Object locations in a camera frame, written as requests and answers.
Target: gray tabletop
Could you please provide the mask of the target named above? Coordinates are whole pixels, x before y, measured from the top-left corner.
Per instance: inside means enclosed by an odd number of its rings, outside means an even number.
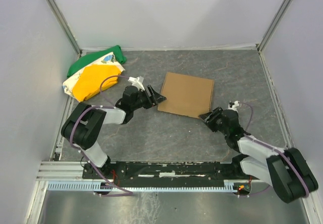
[[[158,92],[167,72],[214,79],[212,109],[226,108],[230,100],[250,103],[254,118],[248,131],[274,146],[285,146],[256,50],[128,51],[125,56],[123,74],[143,76],[144,84]],[[115,102],[127,85],[127,80],[119,79],[104,94]],[[100,95],[87,103],[108,105]],[[238,112],[241,125],[246,126],[250,109],[242,106]],[[156,107],[137,110],[126,125],[104,125],[98,141],[112,160],[230,161],[237,154],[221,133],[211,132],[200,120],[157,111]],[[61,160],[80,158],[64,144]]]

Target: orange cloth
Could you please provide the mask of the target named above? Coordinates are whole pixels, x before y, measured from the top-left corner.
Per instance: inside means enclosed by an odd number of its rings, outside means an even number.
[[[73,87],[73,95],[78,101],[88,100],[100,92],[100,84],[112,75],[120,75],[121,71],[114,65],[91,65],[84,68]],[[118,82],[117,77],[105,81],[102,90],[106,90]]]

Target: white panel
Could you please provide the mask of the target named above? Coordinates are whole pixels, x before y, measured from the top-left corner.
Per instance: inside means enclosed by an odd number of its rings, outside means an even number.
[[[323,203],[323,0],[293,0],[264,50],[295,145]]]
[[[56,0],[83,49],[259,43],[283,0]]]
[[[45,0],[1,0],[0,14],[0,223],[17,224],[56,137],[76,54]]]

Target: green cloth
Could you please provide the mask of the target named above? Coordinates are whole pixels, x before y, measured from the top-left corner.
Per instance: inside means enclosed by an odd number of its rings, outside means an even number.
[[[120,64],[124,64],[127,61],[127,58],[122,54],[121,47],[119,45],[116,45],[103,51],[97,51],[95,53],[82,56],[78,61],[76,61],[70,66],[69,71],[67,73],[67,78],[71,77],[80,69],[84,68],[85,66],[89,65],[90,63],[94,62],[95,60],[110,52],[113,52],[117,61]]]

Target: gray floor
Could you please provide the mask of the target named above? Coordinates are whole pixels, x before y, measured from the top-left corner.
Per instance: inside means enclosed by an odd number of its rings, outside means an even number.
[[[212,108],[227,107],[229,100],[254,106],[249,132],[274,146],[284,147],[283,135],[256,50],[128,51],[124,75],[143,76],[144,83],[159,91],[167,72],[214,79]],[[129,83],[104,92],[113,101]],[[107,104],[97,95],[89,104]],[[250,110],[239,109],[245,126]],[[139,109],[126,125],[104,125],[98,141],[112,160],[128,161],[230,161],[231,150],[220,133],[211,132],[201,121],[184,116]],[[64,144],[61,160],[75,161],[80,154]]]
[[[254,183],[258,192],[265,184]],[[307,224],[301,200],[285,204],[273,189],[250,198],[232,193],[137,192],[108,198],[89,192],[47,191],[39,224]]]

